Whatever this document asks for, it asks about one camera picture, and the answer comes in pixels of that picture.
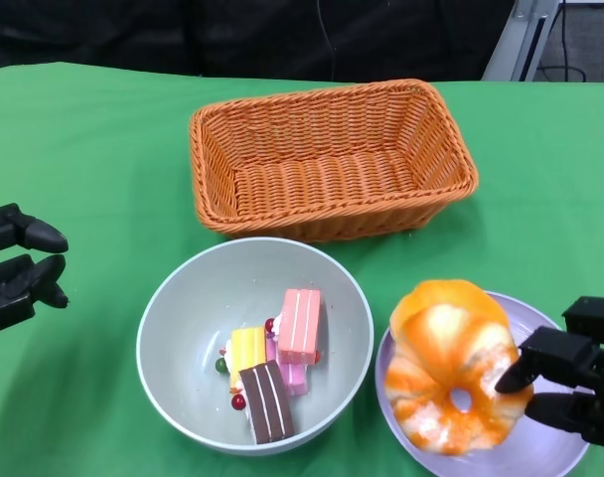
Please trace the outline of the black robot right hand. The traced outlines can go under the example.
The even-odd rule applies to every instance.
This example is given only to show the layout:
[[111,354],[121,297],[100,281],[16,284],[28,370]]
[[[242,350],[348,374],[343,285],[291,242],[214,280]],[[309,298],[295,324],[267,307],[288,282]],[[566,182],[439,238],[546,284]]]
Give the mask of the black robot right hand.
[[520,357],[495,385],[517,393],[538,377],[585,392],[534,395],[525,415],[604,447],[604,298],[581,296],[563,312],[566,329],[539,327],[520,345]]

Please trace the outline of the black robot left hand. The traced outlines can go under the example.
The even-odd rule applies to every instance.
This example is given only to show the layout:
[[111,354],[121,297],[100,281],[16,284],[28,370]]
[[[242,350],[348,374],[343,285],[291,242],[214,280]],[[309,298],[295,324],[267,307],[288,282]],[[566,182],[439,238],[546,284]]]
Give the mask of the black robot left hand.
[[48,256],[35,262],[21,254],[0,262],[0,331],[34,317],[37,302],[59,309],[69,305],[58,284],[66,267],[64,253],[69,250],[66,237],[11,203],[0,207],[0,251],[13,246]]

